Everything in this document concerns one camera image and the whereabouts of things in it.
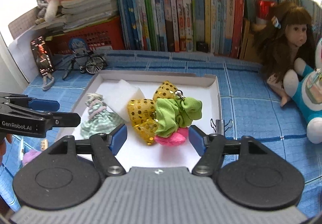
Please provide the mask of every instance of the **gold sequin bow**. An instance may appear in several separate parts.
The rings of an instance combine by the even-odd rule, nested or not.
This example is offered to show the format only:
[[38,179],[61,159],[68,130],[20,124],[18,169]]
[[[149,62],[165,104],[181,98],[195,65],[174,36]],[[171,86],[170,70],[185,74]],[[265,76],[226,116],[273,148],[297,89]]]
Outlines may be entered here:
[[164,81],[155,91],[153,99],[131,100],[128,104],[128,115],[130,116],[134,131],[148,144],[154,143],[155,132],[158,129],[155,119],[155,103],[158,98],[175,99],[178,88],[169,81]]

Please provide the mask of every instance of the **white sponge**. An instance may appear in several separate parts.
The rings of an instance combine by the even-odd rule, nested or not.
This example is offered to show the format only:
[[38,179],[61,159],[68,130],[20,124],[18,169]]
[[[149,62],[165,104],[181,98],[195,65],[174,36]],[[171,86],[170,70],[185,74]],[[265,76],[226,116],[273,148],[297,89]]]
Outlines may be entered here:
[[139,87],[120,80],[104,99],[112,111],[117,113],[126,122],[130,122],[127,110],[128,103],[130,100],[145,99],[145,97]]

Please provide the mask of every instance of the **red can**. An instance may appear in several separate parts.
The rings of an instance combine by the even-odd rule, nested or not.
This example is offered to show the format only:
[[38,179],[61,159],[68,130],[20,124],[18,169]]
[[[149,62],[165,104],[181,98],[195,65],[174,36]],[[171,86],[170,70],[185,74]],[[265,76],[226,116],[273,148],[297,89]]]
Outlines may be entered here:
[[267,15],[269,13],[269,9],[276,5],[274,0],[257,0],[256,1],[256,23],[263,24],[267,21]]

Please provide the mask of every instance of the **toy bicycle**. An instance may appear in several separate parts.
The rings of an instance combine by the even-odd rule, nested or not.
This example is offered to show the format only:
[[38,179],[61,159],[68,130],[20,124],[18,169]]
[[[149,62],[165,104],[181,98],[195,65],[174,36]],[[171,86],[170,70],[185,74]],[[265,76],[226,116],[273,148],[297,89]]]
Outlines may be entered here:
[[[77,62],[77,59],[83,58],[83,57],[88,57],[88,58],[85,61],[85,65],[80,65]],[[79,70],[81,73],[88,72],[89,74],[95,74],[98,71],[105,68],[107,65],[106,60],[104,59],[102,54],[94,54],[92,50],[88,52],[83,51],[82,54],[73,51],[73,57],[71,58],[70,63],[68,64],[68,67],[65,70],[65,74],[62,77],[63,80],[66,80],[67,76],[74,69],[75,63],[77,63],[77,65],[79,66]]]

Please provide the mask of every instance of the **doll hair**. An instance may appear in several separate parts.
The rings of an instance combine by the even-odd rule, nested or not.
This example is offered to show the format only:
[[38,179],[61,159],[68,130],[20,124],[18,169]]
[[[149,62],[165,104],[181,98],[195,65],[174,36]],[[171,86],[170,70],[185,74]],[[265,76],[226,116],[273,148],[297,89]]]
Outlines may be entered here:
[[[280,29],[270,21],[274,16],[280,23]],[[312,18],[307,10],[291,2],[283,2],[271,7],[268,13],[266,27],[254,36],[254,47],[262,60],[262,73],[268,78],[276,74],[276,82],[282,81],[285,73],[293,69],[294,60],[298,57],[311,67],[314,67],[314,38],[312,33]],[[285,28],[292,24],[307,25],[307,40],[298,49],[294,60],[291,60],[290,48],[285,37]]]

